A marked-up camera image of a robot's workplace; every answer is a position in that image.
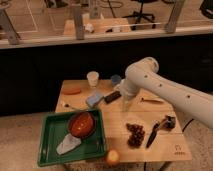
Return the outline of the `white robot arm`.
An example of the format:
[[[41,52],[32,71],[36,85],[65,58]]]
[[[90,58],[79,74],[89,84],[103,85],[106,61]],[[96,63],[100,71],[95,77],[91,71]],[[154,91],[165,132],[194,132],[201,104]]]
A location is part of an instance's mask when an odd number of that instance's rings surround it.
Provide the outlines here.
[[[213,95],[165,79],[157,74],[158,70],[159,64],[153,57],[129,65],[120,83],[123,98],[130,101],[141,88],[146,89],[213,130]]]

